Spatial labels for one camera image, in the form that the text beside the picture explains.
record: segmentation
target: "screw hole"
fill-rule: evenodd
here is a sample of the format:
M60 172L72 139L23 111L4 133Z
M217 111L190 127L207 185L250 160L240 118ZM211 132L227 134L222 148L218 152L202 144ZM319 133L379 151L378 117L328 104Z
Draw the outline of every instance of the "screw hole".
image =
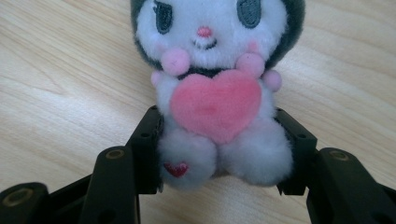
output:
M349 161L348 155L345 154L345 153L342 152L342 151L333 150L333 151L330 152L330 155L332 155L332 157L333 157L335 160L338 160L338 161Z
M124 154L125 154L125 152L123 150L114 149L114 150L111 150L111 151L107 152L106 158L111 159L111 160L115 160L115 159L123 157Z
M116 212L111 209L107 209L99 214L98 223L100 224L107 224L111 223L116 219Z
M383 213L374 213L374 214L372 214L372 217L374 218L374 220L377 223L381 223L381 224L392 224L392 223L394 223L389 216L387 216L386 214L383 214Z
M33 195L32 189L18 189L8 194L3 200L3 205L7 207L17 206L19 204L27 202Z

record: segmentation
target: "plush foot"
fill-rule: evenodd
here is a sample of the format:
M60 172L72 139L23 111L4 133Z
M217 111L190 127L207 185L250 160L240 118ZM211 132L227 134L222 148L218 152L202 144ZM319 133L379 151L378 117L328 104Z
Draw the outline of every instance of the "plush foot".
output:
M163 182L175 189L198 189L216 171L216 146L194 133L165 132L158 150Z
M283 128L272 119L253 120L219 151L223 169L252 185L276 185L292 169L290 143Z

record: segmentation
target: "wooden table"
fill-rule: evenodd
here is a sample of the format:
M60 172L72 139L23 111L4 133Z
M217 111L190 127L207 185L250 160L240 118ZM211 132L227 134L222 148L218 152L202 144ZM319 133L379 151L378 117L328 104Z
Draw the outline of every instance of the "wooden table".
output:
M396 2L307 0L277 105L396 189ZM88 175L155 104L127 0L0 2L0 190ZM233 177L141 197L143 223L309 223L305 197Z

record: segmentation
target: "plush toy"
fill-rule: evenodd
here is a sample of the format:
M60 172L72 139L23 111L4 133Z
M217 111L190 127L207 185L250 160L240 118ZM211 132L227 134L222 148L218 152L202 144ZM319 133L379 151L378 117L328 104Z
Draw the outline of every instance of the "plush toy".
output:
M132 0L135 43L164 117L161 176L196 189L219 174L273 186L292 171L270 70L297 41L304 0Z

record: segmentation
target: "pink heart cushion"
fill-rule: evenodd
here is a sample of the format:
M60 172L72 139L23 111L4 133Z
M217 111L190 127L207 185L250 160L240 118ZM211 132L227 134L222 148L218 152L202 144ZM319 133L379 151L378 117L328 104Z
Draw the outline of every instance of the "pink heart cushion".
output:
M239 70L226 70L213 78L193 74L176 87L170 107L180 126L225 144L255 118L261 92L258 81Z

